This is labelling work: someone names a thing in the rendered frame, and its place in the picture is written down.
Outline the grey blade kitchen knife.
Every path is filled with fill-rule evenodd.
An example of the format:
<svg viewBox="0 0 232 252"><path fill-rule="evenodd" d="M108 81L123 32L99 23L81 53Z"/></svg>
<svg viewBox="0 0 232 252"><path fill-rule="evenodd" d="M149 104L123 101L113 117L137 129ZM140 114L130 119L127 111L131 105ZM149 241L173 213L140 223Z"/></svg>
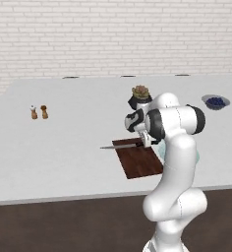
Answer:
<svg viewBox="0 0 232 252"><path fill-rule="evenodd" d="M100 149L102 150L128 149L128 148L142 147L143 145L144 145L143 142L139 142L139 143L133 143L133 144L126 144L126 145L100 147Z"/></svg>

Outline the dark brown wooden cutting board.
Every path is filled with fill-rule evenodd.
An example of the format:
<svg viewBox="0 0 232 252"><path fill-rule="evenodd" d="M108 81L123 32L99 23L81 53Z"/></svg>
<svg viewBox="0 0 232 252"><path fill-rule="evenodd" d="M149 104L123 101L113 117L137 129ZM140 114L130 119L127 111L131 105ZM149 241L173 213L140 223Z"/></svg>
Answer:
<svg viewBox="0 0 232 252"><path fill-rule="evenodd" d="M128 179L146 177L163 172L163 164L152 148L130 147L116 149Z"/></svg>

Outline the succulent in black pot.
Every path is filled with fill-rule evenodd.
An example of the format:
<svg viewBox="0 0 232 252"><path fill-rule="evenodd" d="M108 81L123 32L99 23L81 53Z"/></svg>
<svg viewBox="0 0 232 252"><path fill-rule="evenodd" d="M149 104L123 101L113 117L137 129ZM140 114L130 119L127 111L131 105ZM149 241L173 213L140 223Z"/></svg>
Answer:
<svg viewBox="0 0 232 252"><path fill-rule="evenodd" d="M138 104L149 103L151 101L152 97L149 94L148 88L143 85L137 85L132 88L132 96L128 100L128 104L136 110Z"/></svg>

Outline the grey bowl of blueberries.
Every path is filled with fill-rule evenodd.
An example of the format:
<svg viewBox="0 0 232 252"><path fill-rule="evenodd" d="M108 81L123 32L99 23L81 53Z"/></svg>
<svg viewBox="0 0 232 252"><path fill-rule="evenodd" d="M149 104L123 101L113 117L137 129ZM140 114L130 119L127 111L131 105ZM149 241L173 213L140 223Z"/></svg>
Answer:
<svg viewBox="0 0 232 252"><path fill-rule="evenodd" d="M202 101L211 110L221 110L230 104L226 97L216 94L206 94L202 97Z"/></svg>

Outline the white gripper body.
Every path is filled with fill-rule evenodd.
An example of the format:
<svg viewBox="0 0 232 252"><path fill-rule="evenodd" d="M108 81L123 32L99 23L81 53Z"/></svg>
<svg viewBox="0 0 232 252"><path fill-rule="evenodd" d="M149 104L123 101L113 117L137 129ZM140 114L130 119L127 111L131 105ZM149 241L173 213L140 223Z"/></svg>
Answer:
<svg viewBox="0 0 232 252"><path fill-rule="evenodd" d="M144 144L145 148L149 148L151 146L151 136L147 132L147 130L142 130L139 132L140 138Z"/></svg>

